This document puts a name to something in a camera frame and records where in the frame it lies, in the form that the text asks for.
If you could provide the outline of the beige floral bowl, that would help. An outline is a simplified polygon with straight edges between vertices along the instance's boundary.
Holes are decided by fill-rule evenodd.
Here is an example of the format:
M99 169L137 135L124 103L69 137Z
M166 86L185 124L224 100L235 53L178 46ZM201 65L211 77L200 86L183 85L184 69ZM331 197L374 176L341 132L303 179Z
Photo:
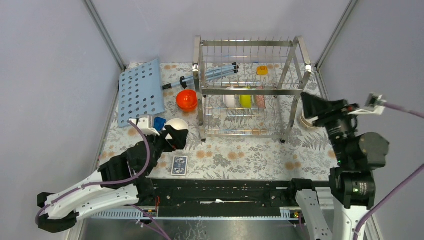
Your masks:
M309 126L313 126L314 122L317 120L317 117L312 118L306 118L305 112L302 110L300 114L300 120L305 124Z
M309 122L304 121L302 118L299 119L299 123L304 129L306 129L308 131L316 131L316 130L320 129L320 127L315 127L315 126L311 125Z

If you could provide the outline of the beige floral bowl front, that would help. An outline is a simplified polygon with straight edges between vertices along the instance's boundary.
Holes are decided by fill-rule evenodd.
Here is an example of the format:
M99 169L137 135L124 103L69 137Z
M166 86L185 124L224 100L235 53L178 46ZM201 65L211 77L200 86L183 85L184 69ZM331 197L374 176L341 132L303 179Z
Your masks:
M309 126L313 126L314 122L317 120L317 117L312 118L306 118L305 112L302 110L300 114L300 120L305 124Z

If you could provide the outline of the white ribbed bowl front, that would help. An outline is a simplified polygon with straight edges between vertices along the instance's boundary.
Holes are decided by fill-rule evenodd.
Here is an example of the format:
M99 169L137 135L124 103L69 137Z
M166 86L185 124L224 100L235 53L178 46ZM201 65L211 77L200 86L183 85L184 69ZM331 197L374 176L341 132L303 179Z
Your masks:
M185 120L181 118L173 118L165 123L163 130L168 132L188 131L189 126Z

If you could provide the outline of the orange plastic bowl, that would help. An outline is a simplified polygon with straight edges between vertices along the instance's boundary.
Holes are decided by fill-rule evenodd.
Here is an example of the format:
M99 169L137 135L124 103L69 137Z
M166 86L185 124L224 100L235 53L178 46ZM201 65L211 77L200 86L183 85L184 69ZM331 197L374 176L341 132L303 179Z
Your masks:
M198 106L197 93L191 89L184 89L176 96L177 106L186 113L193 112Z

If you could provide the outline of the stainless steel dish rack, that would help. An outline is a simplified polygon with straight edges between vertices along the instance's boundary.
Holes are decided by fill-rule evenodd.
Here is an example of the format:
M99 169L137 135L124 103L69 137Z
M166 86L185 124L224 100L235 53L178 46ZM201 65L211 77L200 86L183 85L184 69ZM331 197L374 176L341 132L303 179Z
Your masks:
M267 66L267 75L257 67ZM198 130L207 137L274 138L285 143L295 124L301 93L313 73L306 42L293 39L194 39L192 75L198 99ZM223 95L235 95L227 108ZM251 95L243 108L240 95ZM264 95L266 108L258 108Z

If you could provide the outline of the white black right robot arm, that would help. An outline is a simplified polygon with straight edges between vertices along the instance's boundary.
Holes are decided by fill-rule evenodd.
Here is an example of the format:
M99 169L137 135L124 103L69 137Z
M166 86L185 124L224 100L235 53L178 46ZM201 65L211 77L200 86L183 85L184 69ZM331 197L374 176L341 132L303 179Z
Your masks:
M331 143L337 167L328 177L334 207L333 228L329 229L321 213L315 186L310 180L287 191L287 201L299 206L299 219L307 224L312 240L360 240L362 225L375 203L376 183L373 172L386 165L389 142L380 134L357 135L359 115L381 115L383 97L368 96L364 107L346 100L329 101L303 92L304 117L316 128L324 128Z

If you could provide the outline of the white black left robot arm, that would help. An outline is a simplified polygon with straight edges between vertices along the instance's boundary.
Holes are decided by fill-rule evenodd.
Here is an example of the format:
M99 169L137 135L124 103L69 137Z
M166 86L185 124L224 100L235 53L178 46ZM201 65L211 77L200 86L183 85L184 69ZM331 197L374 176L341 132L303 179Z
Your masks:
M59 193L37 195L35 223L49 233L66 231L88 215L122 205L155 200L153 183L148 179L163 153L183 150L189 130L166 125L159 134L142 135L142 141L102 164L90 176Z

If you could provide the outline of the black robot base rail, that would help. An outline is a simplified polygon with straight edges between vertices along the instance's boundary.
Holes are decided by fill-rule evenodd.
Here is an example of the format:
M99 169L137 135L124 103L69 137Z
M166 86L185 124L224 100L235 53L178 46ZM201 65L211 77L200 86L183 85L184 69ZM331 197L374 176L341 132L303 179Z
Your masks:
M153 207L159 217L267 218L298 207L297 191L315 190L312 180L150 179L137 207Z

